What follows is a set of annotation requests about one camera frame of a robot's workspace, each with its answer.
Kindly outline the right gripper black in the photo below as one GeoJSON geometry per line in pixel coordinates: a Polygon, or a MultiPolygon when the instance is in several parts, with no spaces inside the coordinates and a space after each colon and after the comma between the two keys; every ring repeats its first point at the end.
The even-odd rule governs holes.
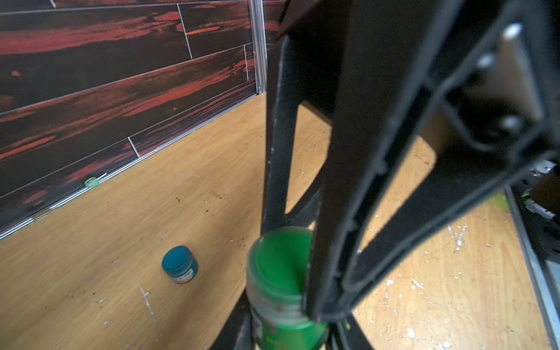
{"type": "Polygon", "coordinates": [[[558,1],[286,2],[261,232],[319,216],[311,319],[344,318],[445,224],[559,152],[558,43],[558,1]],[[333,129],[322,205],[320,171],[287,211],[299,106],[333,129]]]}

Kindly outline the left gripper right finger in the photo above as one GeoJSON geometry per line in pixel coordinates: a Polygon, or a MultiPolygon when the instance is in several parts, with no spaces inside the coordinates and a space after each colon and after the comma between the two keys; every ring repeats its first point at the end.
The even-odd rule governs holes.
{"type": "Polygon", "coordinates": [[[330,324],[329,349],[374,350],[353,315],[330,324]]]}

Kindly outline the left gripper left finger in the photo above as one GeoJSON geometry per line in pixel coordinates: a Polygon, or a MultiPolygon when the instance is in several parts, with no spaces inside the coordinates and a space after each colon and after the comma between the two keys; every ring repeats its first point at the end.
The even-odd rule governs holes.
{"type": "Polygon", "coordinates": [[[211,350],[253,350],[252,313],[243,291],[211,350]]]}

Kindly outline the green paint jar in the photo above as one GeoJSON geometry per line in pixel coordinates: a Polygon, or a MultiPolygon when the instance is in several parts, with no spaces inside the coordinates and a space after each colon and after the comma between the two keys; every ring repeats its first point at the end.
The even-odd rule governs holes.
{"type": "Polygon", "coordinates": [[[313,233],[284,227],[261,236],[246,264],[246,295],[252,314],[252,337],[260,349],[320,349],[327,323],[303,311],[313,233]]]}

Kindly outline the blue paint jar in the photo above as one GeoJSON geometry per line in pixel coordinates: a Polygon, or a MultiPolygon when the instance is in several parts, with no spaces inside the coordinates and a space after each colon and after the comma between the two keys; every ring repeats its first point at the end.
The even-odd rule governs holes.
{"type": "Polygon", "coordinates": [[[177,284],[191,281],[199,269],[197,260],[186,246],[170,249],[163,257],[161,265],[166,274],[177,284]]]}

